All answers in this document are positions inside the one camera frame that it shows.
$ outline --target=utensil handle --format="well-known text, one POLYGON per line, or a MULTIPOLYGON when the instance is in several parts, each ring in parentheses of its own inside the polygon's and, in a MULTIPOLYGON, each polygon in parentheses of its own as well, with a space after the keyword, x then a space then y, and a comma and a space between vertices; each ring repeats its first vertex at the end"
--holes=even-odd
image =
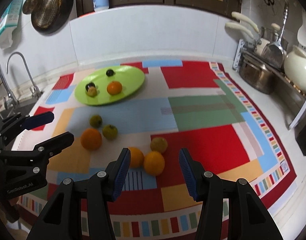
POLYGON ((282 41, 282 36, 283 36, 284 30, 285 30, 285 25, 286 25, 286 21, 287 21, 287 18, 288 18, 288 13, 289 13, 289 3, 286 1, 285 6, 284 6, 283 27, 282 27, 282 31, 280 32, 280 36, 279 36, 279 39, 278 39, 279 44, 282 41))
POLYGON ((251 25, 251 27, 254 29, 254 31, 256 31, 256 33, 260 34, 259 28, 258 28, 257 24, 254 23, 247 16, 245 16, 245 15, 239 13, 239 12, 232 12, 232 17, 234 17, 237 20, 241 20, 241 21, 247 22, 249 25, 251 25))
POLYGON ((254 35, 252 34, 252 32, 239 23, 227 22, 225 23, 225 27, 245 32, 249 37, 254 40, 254 35))
POLYGON ((306 26, 306 12, 303 9, 303 26, 306 26))

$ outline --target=metal pot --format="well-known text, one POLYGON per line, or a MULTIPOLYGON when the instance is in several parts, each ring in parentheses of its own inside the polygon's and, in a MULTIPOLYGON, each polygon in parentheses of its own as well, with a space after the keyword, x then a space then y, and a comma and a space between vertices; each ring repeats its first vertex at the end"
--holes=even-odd
MULTIPOLYGON (((275 32, 273 29, 261 27, 260 28, 260 36, 268 41, 277 41, 279 38, 279 34, 275 32)), ((287 50, 288 41, 282 37, 281 45, 284 50, 287 50)))
POLYGON ((277 76, 265 64, 243 54, 244 61, 239 69, 240 76, 253 88, 264 94, 271 94, 277 85, 277 76))

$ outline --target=dark fruit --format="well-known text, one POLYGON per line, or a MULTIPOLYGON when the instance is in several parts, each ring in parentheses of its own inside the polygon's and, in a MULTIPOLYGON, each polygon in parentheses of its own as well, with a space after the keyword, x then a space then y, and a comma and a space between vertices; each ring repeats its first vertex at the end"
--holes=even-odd
POLYGON ((95 84, 94 84, 93 82, 88 83, 88 84, 85 86, 85 90, 88 91, 90 87, 95 87, 95 84))
POLYGON ((103 123, 103 120, 102 120, 102 117, 100 117, 98 114, 96 115, 93 115, 91 118, 90 118, 90 125, 93 127, 93 128, 99 128, 102 123, 103 123))
POLYGON ((108 77, 111 77, 111 76, 113 76, 115 74, 115 72, 113 71, 113 69, 108 69, 107 71, 106 71, 106 75, 108 76, 108 77))

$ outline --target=light blue patch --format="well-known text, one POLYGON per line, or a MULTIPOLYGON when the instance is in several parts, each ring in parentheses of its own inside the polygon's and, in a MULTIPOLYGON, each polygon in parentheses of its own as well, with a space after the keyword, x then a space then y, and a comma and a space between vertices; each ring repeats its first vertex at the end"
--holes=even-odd
POLYGON ((63 103, 63 102, 68 101, 75 87, 76 85, 73 85, 73 86, 69 86, 66 89, 53 90, 45 103, 47 105, 54 105, 54 104, 63 103))
POLYGON ((262 182, 259 183, 259 187, 260 187, 260 191, 261 191, 262 193, 264 193, 264 192, 265 192, 265 188, 264 188, 264 185, 263 185, 262 182))
POLYGON ((162 108, 171 108, 167 98, 127 100, 107 106, 84 106, 74 110, 66 130, 75 137, 80 137, 85 129, 90 128, 89 119, 95 114, 102 117, 103 126, 115 125, 119 134, 176 129, 174 116, 162 115, 162 108))
POLYGON ((253 134, 255 135, 257 141, 259 142, 263 150, 264 154, 258 157, 258 161, 263 172, 266 172, 277 164, 275 154, 272 151, 272 148, 270 147, 266 136, 263 134, 263 131, 261 130, 261 128, 259 128, 258 124, 255 122, 251 114, 249 112, 243 112, 241 113, 241 115, 243 116, 244 120, 248 124, 253 134))
POLYGON ((187 231, 188 230, 188 222, 187 222, 186 215, 180 216, 179 219, 181 221, 182 230, 187 231))
POLYGON ((148 175, 143 168, 129 169, 123 190, 143 190, 157 188, 156 177, 148 175))
POLYGON ((144 60, 142 62, 145 67, 182 67, 183 62, 178 59, 163 59, 163 60, 144 60))
POLYGON ((143 236, 150 236, 149 222, 142 221, 143 236))
POLYGON ((273 172, 272 174, 273 174, 273 177, 274 177, 274 181, 275 181, 275 183, 276 183, 276 182, 278 181, 278 178, 277 178, 277 176, 276 176, 276 173, 273 172))

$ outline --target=orange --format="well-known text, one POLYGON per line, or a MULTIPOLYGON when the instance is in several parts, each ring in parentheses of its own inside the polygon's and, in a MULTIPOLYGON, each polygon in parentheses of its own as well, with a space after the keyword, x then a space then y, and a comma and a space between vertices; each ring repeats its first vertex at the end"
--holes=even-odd
POLYGON ((149 152, 144 157, 143 167, 147 174, 158 176, 163 172, 165 167, 164 157, 159 152, 149 152))
POLYGON ((144 154, 135 147, 128 147, 131 152, 131 163, 130 168, 139 168, 143 165, 144 154))
POLYGON ((117 95, 122 91, 122 84, 118 81, 112 81, 108 84, 106 90, 110 95, 117 95))
POLYGON ((102 145, 102 135, 94 128, 86 129, 81 135, 81 145, 89 151, 97 150, 102 145))

